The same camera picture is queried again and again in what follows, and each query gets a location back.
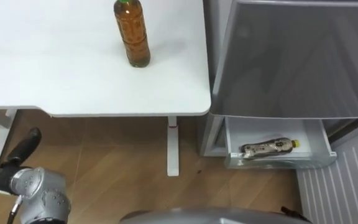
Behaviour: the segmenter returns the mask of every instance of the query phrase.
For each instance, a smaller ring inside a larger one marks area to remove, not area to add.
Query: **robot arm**
[[[62,175],[40,167],[22,169],[13,176],[10,186],[23,198],[21,223],[67,223],[70,202]]]
[[[59,173],[44,169],[21,167],[35,151],[41,140],[41,132],[34,128],[0,165],[0,192],[17,195],[9,215],[8,224],[23,205],[22,224],[66,224],[70,202],[65,195],[65,178]]]

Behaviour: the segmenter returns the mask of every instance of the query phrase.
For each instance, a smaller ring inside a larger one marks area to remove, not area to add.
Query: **yellow bottle cap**
[[[292,140],[292,146],[293,146],[293,147],[300,147],[301,144],[299,143],[298,140]]]

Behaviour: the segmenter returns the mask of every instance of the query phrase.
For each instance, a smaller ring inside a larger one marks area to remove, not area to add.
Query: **bottle in drawer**
[[[267,156],[278,156],[292,152],[294,147],[299,147],[298,140],[278,138],[269,141],[245,144],[240,150],[245,154],[246,159],[256,159]]]

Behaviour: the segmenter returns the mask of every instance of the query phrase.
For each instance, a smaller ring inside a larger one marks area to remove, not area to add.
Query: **black cable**
[[[298,218],[298,219],[300,219],[300,220],[303,220],[303,221],[306,221],[306,222],[310,222],[310,223],[311,223],[311,221],[309,221],[307,218],[305,218],[302,214],[300,214],[299,212],[290,210],[290,209],[288,209],[287,207],[282,206],[282,207],[281,207],[281,211],[282,211],[286,216],[293,217],[293,218]]]
[[[7,224],[13,224],[13,221],[15,220],[17,212],[10,212],[9,217],[7,218]]]
[[[19,211],[19,208],[20,208],[20,205],[22,204],[22,202],[23,202],[23,197],[20,195],[16,199],[11,212],[9,212],[9,216],[7,218],[7,224],[13,224],[13,221],[15,220],[15,217],[17,215],[17,211]]]

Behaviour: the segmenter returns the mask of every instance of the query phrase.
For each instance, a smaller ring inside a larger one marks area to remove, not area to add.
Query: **bottle label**
[[[117,20],[121,37],[127,44],[136,44],[146,38],[146,28],[143,15],[130,19]]]

